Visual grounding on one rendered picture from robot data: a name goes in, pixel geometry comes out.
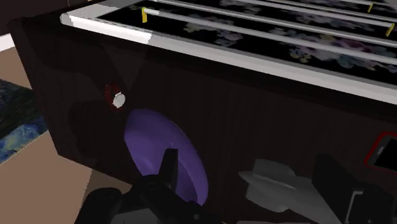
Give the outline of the blue patterned rug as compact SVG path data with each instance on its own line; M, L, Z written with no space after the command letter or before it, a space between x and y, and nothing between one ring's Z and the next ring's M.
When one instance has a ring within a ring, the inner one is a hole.
M0 164L47 131L34 92L0 79Z

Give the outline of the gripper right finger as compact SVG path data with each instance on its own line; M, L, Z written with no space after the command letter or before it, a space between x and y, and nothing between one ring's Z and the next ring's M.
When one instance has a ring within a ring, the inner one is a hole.
M357 180L330 155L316 155L312 184L342 224L397 224L397 199Z

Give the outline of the white framed table with rods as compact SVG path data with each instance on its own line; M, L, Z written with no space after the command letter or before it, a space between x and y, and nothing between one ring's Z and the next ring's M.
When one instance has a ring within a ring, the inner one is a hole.
M104 0L64 25L397 105L397 3Z

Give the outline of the black phone with red case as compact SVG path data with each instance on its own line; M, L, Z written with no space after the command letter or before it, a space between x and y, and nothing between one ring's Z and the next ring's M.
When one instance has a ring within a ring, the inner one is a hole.
M397 174L397 132L382 132L364 160L365 165Z

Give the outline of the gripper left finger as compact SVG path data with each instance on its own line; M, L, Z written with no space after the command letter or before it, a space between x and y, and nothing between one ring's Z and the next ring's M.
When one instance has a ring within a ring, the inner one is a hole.
M158 174L141 177L127 193L117 188L90 192L74 224L221 224L194 201L176 194L178 151L165 151Z

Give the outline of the purple plate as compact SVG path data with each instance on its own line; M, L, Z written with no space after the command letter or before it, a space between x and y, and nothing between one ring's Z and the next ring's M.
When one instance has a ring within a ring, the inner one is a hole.
M206 202L209 184L203 163L185 133L163 114L150 109L130 112L124 141L143 175L158 174L167 149L178 150L176 193L185 201Z

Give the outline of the grey winged figure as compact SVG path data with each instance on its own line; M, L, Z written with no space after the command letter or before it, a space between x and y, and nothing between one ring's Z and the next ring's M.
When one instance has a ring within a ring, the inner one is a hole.
M317 224L342 224L309 178L297 176L287 165L256 159L239 176L248 183L246 198L270 211L291 210Z

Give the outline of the dark red bottle white cap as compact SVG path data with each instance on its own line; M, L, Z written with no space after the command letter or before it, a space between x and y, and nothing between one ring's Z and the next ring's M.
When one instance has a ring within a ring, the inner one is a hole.
M107 84L104 87L104 97L110 107L110 110L117 113L123 108L126 101L126 96L122 92L121 88L115 84Z

